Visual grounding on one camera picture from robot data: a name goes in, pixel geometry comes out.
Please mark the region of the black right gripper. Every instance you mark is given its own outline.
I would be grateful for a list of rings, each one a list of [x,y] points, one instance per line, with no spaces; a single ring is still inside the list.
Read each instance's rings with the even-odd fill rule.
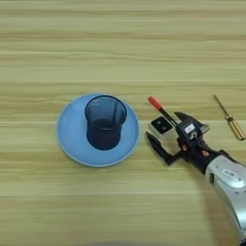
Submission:
[[[181,120],[192,120],[196,122],[196,119],[190,115],[187,115],[180,111],[175,111],[175,115]],[[185,130],[186,126],[179,124],[176,127],[178,133],[178,143],[181,147],[182,157],[192,163],[203,175],[206,174],[209,164],[219,156],[224,156],[228,159],[231,156],[224,150],[215,151],[209,148],[203,138],[201,130],[193,124],[194,129],[189,133]],[[173,157],[168,154],[161,146],[161,143],[150,133],[146,133],[147,138],[155,150],[155,152],[165,161],[167,165],[173,162]]]

